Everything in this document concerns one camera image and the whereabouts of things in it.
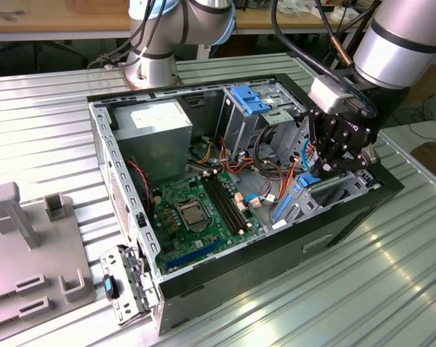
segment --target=blue plastic clip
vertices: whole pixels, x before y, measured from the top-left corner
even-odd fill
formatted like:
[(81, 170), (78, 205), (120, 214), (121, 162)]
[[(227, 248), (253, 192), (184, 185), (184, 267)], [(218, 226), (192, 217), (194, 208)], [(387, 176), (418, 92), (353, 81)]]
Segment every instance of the blue plastic clip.
[(311, 173), (306, 172), (300, 175), (298, 178), (298, 182), (304, 187), (308, 187), (313, 185), (314, 183), (320, 182), (320, 179), (317, 177), (314, 177)]
[(259, 114), (270, 111), (270, 106), (264, 104), (252, 88), (247, 85), (237, 85), (231, 88), (236, 99), (247, 110), (248, 114)]

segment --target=blue tab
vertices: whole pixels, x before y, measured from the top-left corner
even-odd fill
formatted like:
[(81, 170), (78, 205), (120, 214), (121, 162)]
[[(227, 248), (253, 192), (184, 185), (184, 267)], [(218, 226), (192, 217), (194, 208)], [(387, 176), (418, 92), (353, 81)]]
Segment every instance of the blue tab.
[(270, 111), (270, 106), (264, 104), (252, 88), (247, 85), (237, 85), (231, 88), (236, 99), (247, 110), (248, 114), (259, 114)]
[(275, 213), (274, 218), (273, 218), (273, 222), (278, 220), (278, 218), (281, 216), (283, 210), (286, 209), (286, 207), (287, 207), (288, 203), (290, 202), (290, 200), (291, 200), (291, 195), (287, 194), (285, 200), (282, 202), (282, 206)]
[(313, 185), (314, 183), (320, 182), (320, 179), (314, 177), (310, 172), (303, 173), (298, 178), (298, 182), (304, 187), (308, 187)]
[(106, 278), (106, 279), (105, 279), (105, 289), (106, 289), (107, 291), (110, 291), (110, 290), (111, 290), (111, 280), (110, 280), (110, 278)]

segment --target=black cable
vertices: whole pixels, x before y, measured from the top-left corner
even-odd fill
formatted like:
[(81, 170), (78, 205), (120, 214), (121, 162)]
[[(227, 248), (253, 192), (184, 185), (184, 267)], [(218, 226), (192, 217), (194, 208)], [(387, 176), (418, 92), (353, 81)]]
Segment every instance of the black cable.
[[(346, 12), (348, 11), (350, 1), (351, 0), (347, 0), (347, 2), (345, 3), (345, 10), (343, 11), (343, 16), (341, 16), (340, 24), (338, 24), (338, 27), (336, 28), (335, 36), (337, 36), (337, 37), (338, 37), (338, 33), (340, 31), (341, 25), (343, 24), (343, 21), (345, 20)], [(335, 58), (336, 60), (341, 61), (341, 57), (334, 51), (332, 41), (330, 41), (328, 43), (328, 53), (325, 56), (325, 58), (322, 59), (322, 62), (325, 62), (330, 56), (333, 56), (333, 58)]]
[(372, 7), (373, 10), (370, 11), (369, 14), (364, 17), (361, 24), (359, 24), (359, 26), (357, 27), (357, 30), (354, 33), (353, 38), (351, 39), (351, 41), (348, 43), (348, 46), (346, 47), (346, 52), (349, 52), (357, 44), (357, 41), (361, 37), (361, 34), (364, 32), (367, 23), (370, 21), (370, 18), (372, 18), (374, 11), (376, 10), (376, 8), (379, 7), (381, 3), (382, 3), (381, 0), (374, 0), (374, 2), (372, 2), (372, 5), (370, 5), (370, 7)]
[[(354, 33), (353, 38), (351, 39), (351, 42), (348, 44), (348, 47), (346, 47), (346, 53), (349, 53), (349, 51), (351, 50), (352, 47), (354, 47), (354, 45), (356, 44), (357, 40), (359, 39), (361, 33), (364, 31), (365, 26), (367, 25), (367, 23), (369, 22), (370, 18), (372, 18), (372, 15), (374, 14), (374, 11), (379, 7), (379, 5), (382, 3), (382, 0), (374, 0), (374, 2), (372, 2), (372, 4), (370, 5), (370, 7), (365, 10), (364, 12), (362, 12), (359, 16), (353, 18), (348, 24), (345, 25), (345, 27), (343, 28), (339, 28), (337, 30), (336, 35), (343, 35), (350, 27), (352, 27), (353, 25), (355, 25), (358, 22), (358, 18), (359, 20), (362, 20), (361, 24), (358, 26), (356, 32)], [(329, 56), (333, 56), (333, 58), (335, 58), (338, 61), (341, 61), (341, 58), (339, 57), (339, 55), (333, 51), (333, 44), (330, 42), (328, 44), (328, 54), (325, 56), (325, 58), (322, 61), (326, 61)]]
[(142, 43), (142, 41), (144, 40), (144, 33), (145, 33), (145, 26), (147, 25), (147, 21), (148, 21), (148, 17), (150, 16), (150, 14), (153, 11), (153, 7), (155, 5), (155, 1), (156, 0), (149, 0), (149, 2), (147, 3), (147, 9), (145, 10), (145, 14), (144, 14), (144, 18), (142, 20), (143, 26), (142, 26), (142, 32), (140, 33), (139, 36), (139, 40), (136, 44), (132, 45), (131, 48), (125, 52), (124, 54), (121, 55), (121, 57), (126, 56), (127, 54), (135, 51), (137, 48), (139, 48), (140, 44)]
[(343, 11), (343, 16), (341, 16), (340, 23), (338, 24), (338, 27), (336, 28), (335, 36), (337, 36), (337, 37), (338, 37), (338, 32), (340, 31), (341, 25), (343, 25), (343, 21), (345, 20), (345, 16), (346, 16), (346, 13), (347, 13), (347, 11), (348, 11), (348, 7), (349, 7), (349, 2), (350, 2), (350, 1), (351, 1), (351, 0), (347, 0), (347, 1), (346, 1), (346, 4), (345, 4), (345, 10)]
[(273, 173), (271, 173), (269, 170), (267, 170), (266, 168), (264, 168), (261, 165), (261, 160), (260, 160), (260, 143), (263, 137), (265, 137), (266, 135), (268, 135), (268, 133), (270, 133), (270, 131), (273, 129), (273, 127), (271, 125), (266, 125), (264, 127), (264, 129), (261, 131), (261, 133), (258, 135), (258, 137), (255, 140), (255, 144), (253, 146), (253, 165), (255, 166), (255, 168), (258, 170), (258, 172), (263, 175), (264, 177), (270, 179), (271, 181), (274, 181), (273, 177), (275, 176)]
[(319, 10), (319, 14), (320, 14), (320, 19), (323, 21), (324, 23), (324, 27), (325, 29), (327, 29), (327, 33), (328, 35), (332, 38), (335, 36), (335, 33), (332, 30), (332, 27), (330, 26), (330, 23), (328, 22), (327, 16), (325, 15), (324, 10), (322, 9), (322, 4), (320, 2), (320, 0), (315, 0), (316, 3), (316, 7)]
[(434, 142), (436, 142), (436, 139), (434, 137), (425, 137), (423, 135), (420, 135), (418, 132), (416, 132), (415, 130), (412, 129), (411, 124), (407, 124), (407, 126), (409, 127), (409, 130), (411, 132), (413, 132), (415, 135), (417, 135), (418, 137), (421, 137), (423, 140), (432, 140)]
[(145, 45), (145, 50), (147, 50), (150, 47), (150, 44), (152, 43), (153, 35), (155, 34), (155, 31), (157, 30), (158, 23), (160, 22), (161, 16), (163, 15), (163, 10), (165, 9), (166, 0), (163, 0), (161, 3), (160, 11), (158, 13), (158, 17), (155, 19), (155, 23), (153, 24), (152, 32), (150, 33), (150, 37), (148, 38), (147, 44)]
[(417, 135), (418, 137), (424, 139), (424, 140), (432, 140), (434, 142), (436, 142), (436, 139), (434, 137), (425, 137), (421, 134), (419, 134), (418, 132), (416, 132), (415, 130), (412, 129), (411, 123), (402, 123), (401, 121), (399, 121), (396, 118), (396, 112), (399, 111), (405, 111), (405, 110), (413, 110), (414, 112), (412, 113), (411, 117), (414, 120), (414, 123), (418, 123), (420, 121), (431, 121), (433, 120), (433, 112), (425, 106), (425, 103), (428, 102), (430, 99), (432, 99), (433, 97), (436, 96), (436, 93), (431, 94), (428, 98), (426, 98), (422, 104), (417, 107), (417, 108), (412, 108), (412, 107), (407, 107), (407, 108), (399, 108), (398, 110), (396, 110), (392, 117), (395, 120), (395, 122), (399, 125), (407, 125), (409, 127), (409, 130), (411, 132), (413, 132), (415, 135)]
[(333, 73), (332, 70), (330, 70), (328, 67), (326, 67), (324, 64), (322, 64), (320, 61), (318, 61), (313, 56), (310, 56), (305, 51), (300, 49), (298, 46), (293, 44), (283, 33), (280, 27), (277, 23), (277, 3), (278, 0), (273, 0), (272, 8), (270, 11), (270, 18), (273, 25), (273, 29), (277, 37), (280, 41), (282, 41), (285, 46), (289, 47), (299, 58), (301, 58), (302, 61), (304, 61), (306, 64), (310, 65), (313, 69), (316, 69), (319, 72), (322, 72), (323, 74), (329, 76), (329, 78), (332, 79), (332, 81), (336, 82), (338, 85), (344, 88), (344, 90), (348, 93), (351, 93), (356, 98), (358, 98), (365, 106), (365, 108), (369, 108), (367, 114), (364, 114), (364, 118), (375, 118), (377, 116), (377, 107), (373, 104), (373, 102), (365, 96), (362, 92), (357, 90), (352, 84), (348, 83), (345, 79), (338, 77)]
[(370, 5), (370, 7), (368, 9), (366, 9), (364, 12), (362, 12), (361, 14), (359, 14), (357, 17), (353, 18), (352, 20), (350, 20), (348, 22), (348, 24), (346, 24), (344, 27), (342, 27), (340, 29), (340, 31), (338, 31), (338, 34), (344, 34), (347, 30), (351, 29), (356, 23), (360, 22), (361, 20), (363, 20), (365, 17), (367, 17), (369, 14), (373, 14), (374, 11), (376, 10), (377, 7), (379, 7), (379, 5), (381, 4), (381, 0), (380, 1), (374, 1), (372, 3), (372, 5)]
[(120, 50), (124, 49), (126, 46), (128, 46), (132, 40), (135, 39), (135, 37), (142, 31), (141, 37), (139, 42), (137, 43), (137, 47), (139, 46), (139, 44), (142, 42), (143, 36), (144, 36), (144, 28), (145, 28), (145, 24), (148, 21), (148, 17), (150, 16), (150, 14), (152, 13), (153, 10), (153, 5), (155, 4), (155, 0), (148, 0), (148, 3), (145, 7), (145, 13), (144, 13), (144, 18), (143, 21), (139, 24), (139, 27), (136, 29), (136, 31), (134, 31), (132, 33), (131, 36), (129, 36), (118, 48), (114, 49), (112, 52), (110, 53), (105, 53), (105, 54), (101, 54), (95, 61), (91, 62), (87, 68), (89, 69), (92, 65), (100, 62), (103, 63), (103, 61), (116, 61), (118, 62), (122, 57), (126, 56), (129, 52), (133, 51), (135, 48), (131, 47), (129, 50), (127, 50), (127, 52), (124, 52), (122, 55), (119, 56), (114, 56), (115, 54), (117, 54), (118, 52), (120, 52)]
[[(152, 43), (153, 35), (155, 34), (155, 31), (157, 30), (158, 23), (160, 22), (161, 16), (163, 15), (163, 10), (165, 9), (165, 5), (166, 5), (166, 0), (163, 0), (163, 2), (161, 3), (161, 7), (160, 7), (160, 11), (158, 13), (158, 16), (155, 19), (155, 23), (153, 23), (152, 32), (150, 33), (150, 37), (148, 38), (147, 44), (142, 49), (141, 54), (135, 60), (131, 61), (130, 63), (123, 64), (123, 67), (130, 67), (131, 65), (136, 64), (142, 58), (143, 52), (148, 50), (148, 48), (150, 47), (150, 44)], [(141, 42), (142, 41), (140, 40), (135, 47), (132, 47), (132, 49), (130, 49), (126, 53), (122, 54), (121, 57), (126, 56), (131, 51), (137, 49), (137, 47), (139, 47)]]

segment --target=metal bracket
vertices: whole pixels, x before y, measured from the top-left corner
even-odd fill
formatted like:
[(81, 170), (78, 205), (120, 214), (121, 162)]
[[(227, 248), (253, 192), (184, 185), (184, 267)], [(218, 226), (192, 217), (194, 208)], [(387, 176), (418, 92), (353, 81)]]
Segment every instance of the metal bracket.
[(106, 294), (120, 327), (150, 314), (159, 303), (150, 273), (143, 272), (136, 251), (134, 247), (117, 246), (101, 256), (104, 278), (111, 279), (104, 282)]

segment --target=red wire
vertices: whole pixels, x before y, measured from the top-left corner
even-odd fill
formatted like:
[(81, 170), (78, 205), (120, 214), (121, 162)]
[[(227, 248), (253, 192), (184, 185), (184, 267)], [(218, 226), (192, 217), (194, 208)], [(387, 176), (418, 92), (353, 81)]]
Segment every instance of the red wire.
[(145, 185), (145, 194), (147, 195), (147, 214), (150, 214), (150, 193), (149, 193), (149, 189), (148, 189), (148, 183), (147, 183), (147, 179), (145, 178), (144, 173), (142, 172), (142, 170), (139, 168), (139, 166), (137, 166), (136, 164), (134, 164), (132, 161), (130, 160), (126, 160), (126, 162), (128, 162), (129, 164), (131, 164), (136, 170), (137, 172), (141, 175), (142, 180), (144, 181), (144, 185)]

